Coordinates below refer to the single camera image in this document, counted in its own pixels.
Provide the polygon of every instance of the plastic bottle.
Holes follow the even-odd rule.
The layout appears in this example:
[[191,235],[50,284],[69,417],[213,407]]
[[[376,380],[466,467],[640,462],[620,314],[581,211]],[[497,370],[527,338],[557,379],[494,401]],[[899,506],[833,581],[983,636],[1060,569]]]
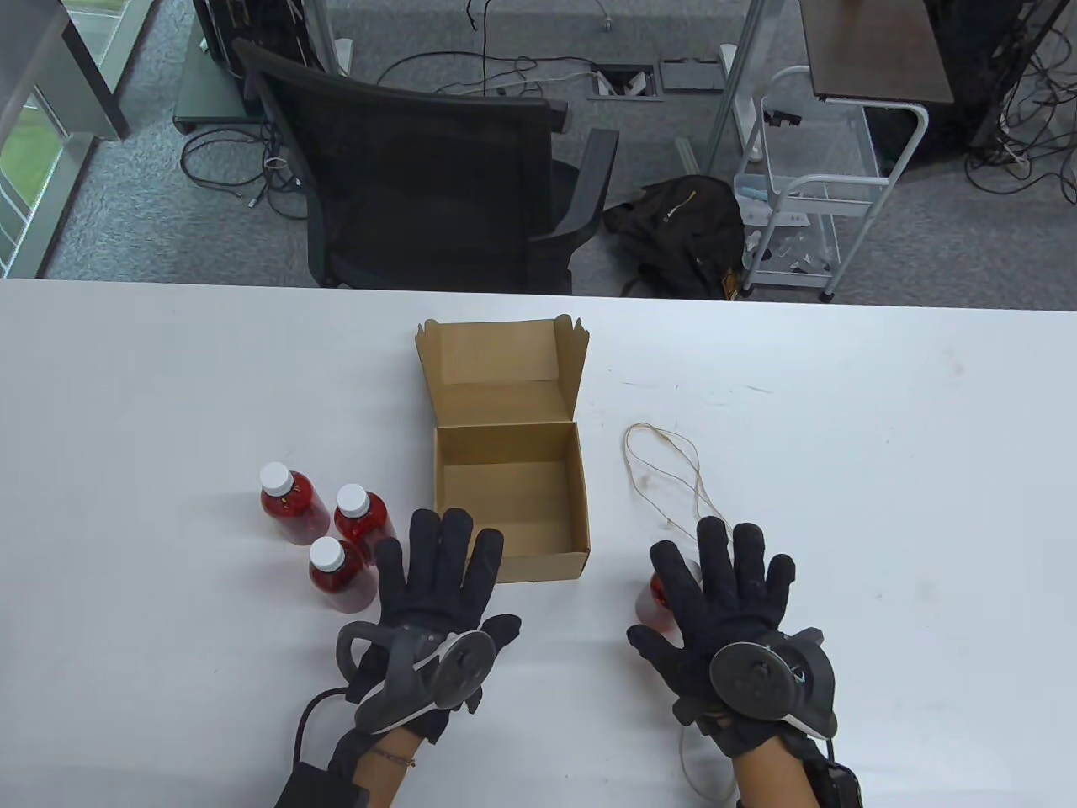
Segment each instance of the plastic bottle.
[[[684,563],[691,576],[696,579],[696,583],[703,580],[698,563],[690,558],[684,559]],[[656,631],[666,632],[676,628],[676,621],[666,602],[666,591],[662,589],[662,582],[657,572],[651,576],[651,581],[635,599],[635,616],[644,626],[649,626]]]
[[378,591],[359,548],[332,535],[310,545],[310,580],[334,609],[349,614],[370,605]]
[[277,520],[289,541],[310,544],[328,532],[330,512],[307,477],[283,463],[267,463],[258,477],[262,510]]
[[395,539],[389,509],[381,498],[354,483],[337,492],[337,507],[333,521],[340,535],[359,547],[366,559],[374,558],[378,542]]

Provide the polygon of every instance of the metal cart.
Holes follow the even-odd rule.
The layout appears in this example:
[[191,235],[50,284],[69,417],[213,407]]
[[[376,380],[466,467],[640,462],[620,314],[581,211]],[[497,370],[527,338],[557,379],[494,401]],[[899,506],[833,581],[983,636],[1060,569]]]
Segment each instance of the metal cart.
[[[908,110],[917,116],[915,131],[887,177],[880,176],[866,107]],[[758,243],[749,240],[754,249],[745,252],[741,294],[749,296],[757,283],[799,287],[821,289],[820,301],[829,303],[920,145],[927,110],[900,101],[821,100],[812,92],[807,65],[775,73],[755,93],[755,108],[747,142],[759,138],[764,172],[745,172],[752,156],[745,149],[733,191],[741,200],[761,204],[765,217]],[[862,220],[844,256],[838,248],[836,217]],[[782,234],[774,242],[780,225]]]

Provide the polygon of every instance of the black office chair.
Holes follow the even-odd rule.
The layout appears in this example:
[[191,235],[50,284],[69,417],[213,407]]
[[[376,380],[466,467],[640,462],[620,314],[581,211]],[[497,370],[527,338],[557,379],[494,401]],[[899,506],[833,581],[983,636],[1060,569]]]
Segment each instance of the black office chair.
[[576,169],[550,157],[542,99],[388,89],[235,50],[306,189],[321,285],[571,294],[616,131],[592,129]]

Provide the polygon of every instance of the hand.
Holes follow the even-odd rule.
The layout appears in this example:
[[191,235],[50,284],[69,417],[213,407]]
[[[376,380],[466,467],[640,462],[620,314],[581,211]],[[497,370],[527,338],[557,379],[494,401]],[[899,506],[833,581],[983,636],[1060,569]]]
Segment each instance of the hand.
[[[404,577],[403,549],[395,539],[379,542],[375,549],[381,597],[381,625],[404,624],[437,633],[461,633],[479,627],[501,568],[505,539],[498,530],[482,530],[475,539],[471,562],[467,546],[474,523],[466,511],[450,509],[445,518],[419,510],[411,516],[411,561]],[[501,650],[517,638],[520,618],[499,614],[482,623],[481,630]],[[386,678],[389,650],[370,645],[348,685],[348,700],[358,702]],[[449,723],[448,710],[431,710],[405,724],[405,728],[436,743]],[[377,741],[352,729],[337,744],[330,770],[350,779],[359,756]]]
[[[763,531],[755,525],[733,528],[732,562],[724,521],[713,516],[701,519],[696,535],[702,588],[673,542],[658,542],[651,548],[652,563],[681,628],[684,647],[642,625],[628,629],[628,641],[673,693],[705,711],[700,728],[735,757],[778,735],[779,727],[737,715],[723,705],[711,684],[711,659],[730,643],[751,642],[778,628],[785,616],[796,565],[788,556],[774,556],[765,575]],[[717,714],[722,718],[715,721]]]

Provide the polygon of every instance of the box flap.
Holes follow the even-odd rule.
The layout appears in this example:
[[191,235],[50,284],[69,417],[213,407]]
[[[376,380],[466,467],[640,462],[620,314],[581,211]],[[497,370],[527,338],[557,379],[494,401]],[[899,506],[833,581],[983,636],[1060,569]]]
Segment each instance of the box flap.
[[571,421],[590,334],[556,320],[439,323],[415,337],[437,422]]

